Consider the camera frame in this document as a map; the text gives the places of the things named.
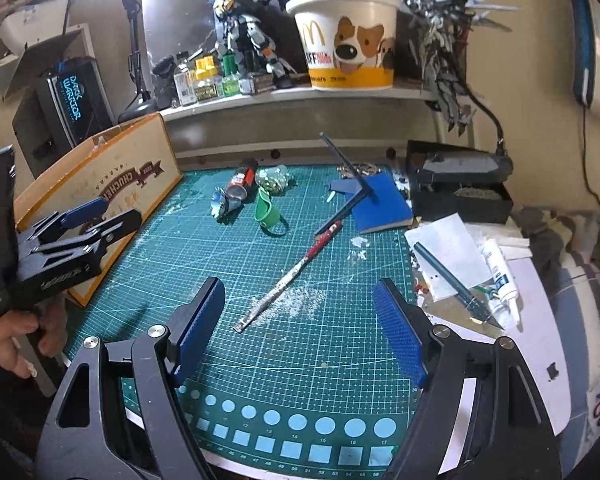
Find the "left hand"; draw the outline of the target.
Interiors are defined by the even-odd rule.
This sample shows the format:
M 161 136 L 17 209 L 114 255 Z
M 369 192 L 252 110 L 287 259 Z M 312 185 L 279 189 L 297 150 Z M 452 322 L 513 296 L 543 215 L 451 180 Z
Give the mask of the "left hand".
M 67 343 L 66 295 L 46 300 L 42 314 L 11 310 L 0 318 L 0 367 L 20 378 L 29 378 L 33 364 L 21 352 L 20 340 L 34 334 L 39 328 L 43 336 L 38 343 L 42 356 L 53 358 Z

